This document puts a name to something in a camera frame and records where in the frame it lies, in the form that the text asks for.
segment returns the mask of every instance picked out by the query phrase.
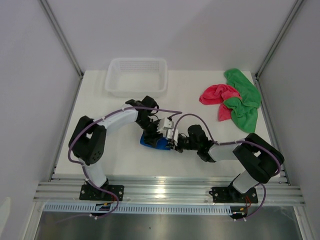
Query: towel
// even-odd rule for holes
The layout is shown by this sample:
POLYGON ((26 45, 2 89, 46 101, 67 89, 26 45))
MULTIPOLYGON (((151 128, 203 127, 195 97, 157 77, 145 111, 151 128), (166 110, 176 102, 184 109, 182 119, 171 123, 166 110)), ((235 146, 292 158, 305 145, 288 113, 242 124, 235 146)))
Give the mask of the towel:
POLYGON ((230 97, 223 104, 232 109, 231 118, 235 125, 246 133, 256 131, 258 108, 261 104, 261 95, 256 87, 246 78, 243 73, 236 69, 224 72, 226 83, 234 87, 241 96, 230 97))
POLYGON ((221 104, 218 112, 218 120, 224 121, 231 119, 232 109, 227 108, 222 103, 233 97, 241 98, 236 89, 226 84, 217 84, 208 87, 200 96, 199 101, 204 105, 221 104))

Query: green towel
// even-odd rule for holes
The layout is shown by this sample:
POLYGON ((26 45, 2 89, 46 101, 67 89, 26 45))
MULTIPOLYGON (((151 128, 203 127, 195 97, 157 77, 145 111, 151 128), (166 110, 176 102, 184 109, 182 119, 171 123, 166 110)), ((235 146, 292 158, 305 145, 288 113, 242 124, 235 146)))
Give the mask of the green towel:
POLYGON ((241 100, 238 97, 231 97, 223 102, 224 105, 233 110, 231 118, 238 128, 246 133, 254 133, 258 119, 258 108, 261 103, 260 93, 236 68, 225 71, 224 76, 226 84, 234 87, 242 98, 241 100))

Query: black bracket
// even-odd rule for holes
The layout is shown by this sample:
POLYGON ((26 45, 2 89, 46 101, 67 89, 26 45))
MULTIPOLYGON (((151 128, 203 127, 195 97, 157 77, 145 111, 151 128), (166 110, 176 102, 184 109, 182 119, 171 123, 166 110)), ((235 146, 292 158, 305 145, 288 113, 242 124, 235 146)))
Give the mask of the black bracket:
POLYGON ((243 219, 248 215, 248 209, 245 209, 243 206, 231 206, 230 210, 232 219, 243 219))
MULTIPOLYGON (((75 127, 68 146, 70 147, 78 134, 93 122, 94 120, 92 118, 87 116, 81 117, 75 127)), ((88 166, 98 162, 104 154, 106 134, 107 130, 104 126, 98 124, 93 125, 86 133, 80 136, 74 144, 72 148, 74 156, 82 159, 88 166)))
POLYGON ((219 204, 245 204, 246 196, 252 204, 258 203, 257 191, 254 187, 250 188, 246 193, 240 194, 238 198, 234 198, 228 186, 214 186, 209 191, 214 203, 219 204))
MULTIPOLYGON (((125 186, 108 185, 107 183, 105 185, 102 185, 100 188, 114 193, 119 198, 120 202, 123 200, 123 197, 125 194, 125 186)), ((86 201, 104 201, 104 202, 115 201, 112 195, 96 189, 95 187, 91 186, 88 182, 85 182, 85 184, 82 185, 79 199, 86 200, 86 201)))

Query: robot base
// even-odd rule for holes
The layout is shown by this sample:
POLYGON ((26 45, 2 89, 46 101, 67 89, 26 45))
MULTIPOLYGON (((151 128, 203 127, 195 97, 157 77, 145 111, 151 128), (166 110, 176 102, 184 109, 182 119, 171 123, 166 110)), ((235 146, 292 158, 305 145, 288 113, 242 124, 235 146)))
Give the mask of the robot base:
MULTIPOLYGON (((124 197, 125 186, 123 185, 109 185, 108 183, 102 185, 100 188, 107 190, 109 192, 114 193, 121 202, 124 197)), ((80 191, 80 200, 86 201, 103 201, 103 202, 113 202, 115 201, 114 197, 110 194, 102 192, 93 186, 91 186, 88 182, 85 182, 81 187, 80 191)))
POLYGON ((240 194, 236 199, 231 196, 228 186, 214 186, 209 191, 209 194, 213 197, 213 202, 219 204, 245 204, 246 196, 252 204, 258 203, 257 191, 254 187, 250 188, 246 193, 240 194))

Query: white plastic basket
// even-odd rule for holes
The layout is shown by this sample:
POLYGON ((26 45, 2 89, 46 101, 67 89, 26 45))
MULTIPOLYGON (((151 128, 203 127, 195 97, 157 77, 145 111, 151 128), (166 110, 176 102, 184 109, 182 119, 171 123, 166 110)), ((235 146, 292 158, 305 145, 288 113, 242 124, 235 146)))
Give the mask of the white plastic basket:
POLYGON ((105 89, 117 97, 156 98, 167 88, 168 67, 161 58, 113 59, 105 79, 105 89))

